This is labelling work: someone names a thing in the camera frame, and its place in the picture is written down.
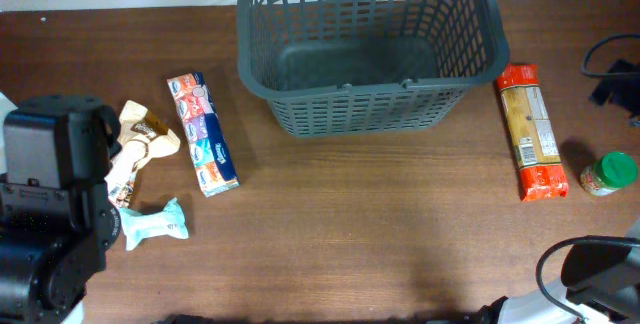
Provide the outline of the beige crumpled snack bag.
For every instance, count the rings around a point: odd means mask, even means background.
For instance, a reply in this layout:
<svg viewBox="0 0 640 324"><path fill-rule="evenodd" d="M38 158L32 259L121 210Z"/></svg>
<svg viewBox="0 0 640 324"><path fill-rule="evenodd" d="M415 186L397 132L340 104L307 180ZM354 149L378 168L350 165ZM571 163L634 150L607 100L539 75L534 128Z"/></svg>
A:
<svg viewBox="0 0 640 324"><path fill-rule="evenodd" d="M111 160L105 177L109 201L118 208L130 206L136 176L152 159L171 156L180 149L176 133L145 106L128 100L120 115L121 151Z"/></svg>

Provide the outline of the grey plastic basket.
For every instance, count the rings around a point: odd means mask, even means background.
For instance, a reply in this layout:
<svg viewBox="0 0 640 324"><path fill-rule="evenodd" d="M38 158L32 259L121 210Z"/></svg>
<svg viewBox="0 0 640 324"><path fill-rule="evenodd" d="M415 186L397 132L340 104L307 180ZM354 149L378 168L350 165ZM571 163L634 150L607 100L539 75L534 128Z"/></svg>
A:
<svg viewBox="0 0 640 324"><path fill-rule="evenodd" d="M420 130L509 61L497 0L237 0L238 73L298 138Z"/></svg>

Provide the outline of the teal wrapped tissue pack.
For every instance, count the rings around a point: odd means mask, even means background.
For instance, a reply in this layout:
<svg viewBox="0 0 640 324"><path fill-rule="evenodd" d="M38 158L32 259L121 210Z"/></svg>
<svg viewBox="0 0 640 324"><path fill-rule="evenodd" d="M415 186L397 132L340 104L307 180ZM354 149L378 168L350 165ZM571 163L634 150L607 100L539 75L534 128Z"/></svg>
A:
<svg viewBox="0 0 640 324"><path fill-rule="evenodd" d="M171 199L162 211L141 214L128 208L120 208L122 229L126 237L126 250L134 250L143 240L170 236L186 240L189 231L182 207L176 198Z"/></svg>

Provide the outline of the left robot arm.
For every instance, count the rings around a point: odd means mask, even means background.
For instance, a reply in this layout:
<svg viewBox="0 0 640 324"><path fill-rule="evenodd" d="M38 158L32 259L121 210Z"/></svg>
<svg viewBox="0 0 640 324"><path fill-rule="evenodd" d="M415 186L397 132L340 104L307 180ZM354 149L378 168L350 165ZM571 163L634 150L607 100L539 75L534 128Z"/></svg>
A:
<svg viewBox="0 0 640 324"><path fill-rule="evenodd" d="M64 322L105 270L121 230L105 181L120 130L115 111L92 96L34 97L6 116L2 322Z"/></svg>

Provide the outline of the orange spaghetti package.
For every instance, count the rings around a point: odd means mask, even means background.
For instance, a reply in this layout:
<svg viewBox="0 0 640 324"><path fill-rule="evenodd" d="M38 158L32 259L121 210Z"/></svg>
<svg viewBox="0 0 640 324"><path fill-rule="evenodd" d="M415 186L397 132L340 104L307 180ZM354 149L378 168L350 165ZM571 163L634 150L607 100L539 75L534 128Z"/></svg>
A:
<svg viewBox="0 0 640 324"><path fill-rule="evenodd" d="M517 162L521 199L567 196L569 183L540 90L538 67L509 64L496 86Z"/></svg>

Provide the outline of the Kleenex tissue multipack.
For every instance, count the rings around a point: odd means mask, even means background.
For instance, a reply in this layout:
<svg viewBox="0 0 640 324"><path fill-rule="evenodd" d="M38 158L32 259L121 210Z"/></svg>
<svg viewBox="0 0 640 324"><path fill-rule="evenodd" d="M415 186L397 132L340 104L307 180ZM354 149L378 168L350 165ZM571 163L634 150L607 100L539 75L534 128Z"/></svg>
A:
<svg viewBox="0 0 640 324"><path fill-rule="evenodd" d="M211 197L238 187L238 175L203 74L188 73L166 82L204 196Z"/></svg>

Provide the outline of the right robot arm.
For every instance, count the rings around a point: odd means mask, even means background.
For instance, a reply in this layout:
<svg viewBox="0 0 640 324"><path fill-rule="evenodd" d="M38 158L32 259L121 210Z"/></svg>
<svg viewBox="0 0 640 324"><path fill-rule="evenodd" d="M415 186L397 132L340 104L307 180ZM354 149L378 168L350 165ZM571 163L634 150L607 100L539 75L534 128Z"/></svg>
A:
<svg viewBox="0 0 640 324"><path fill-rule="evenodd" d="M524 201L569 193L534 64L510 64L497 78ZM583 236L547 249L536 264L535 291L502 297L468 323L636 323L639 320L639 231L625 237Z"/></svg>

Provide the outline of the green lid jar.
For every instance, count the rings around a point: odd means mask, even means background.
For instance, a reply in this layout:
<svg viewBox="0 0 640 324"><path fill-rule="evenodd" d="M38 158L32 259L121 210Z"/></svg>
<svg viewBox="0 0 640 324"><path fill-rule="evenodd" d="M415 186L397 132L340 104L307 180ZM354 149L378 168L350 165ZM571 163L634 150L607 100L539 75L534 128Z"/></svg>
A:
<svg viewBox="0 0 640 324"><path fill-rule="evenodd" d="M610 152L580 174L581 186L594 196L606 196L633 184L639 176L635 160L623 152Z"/></svg>

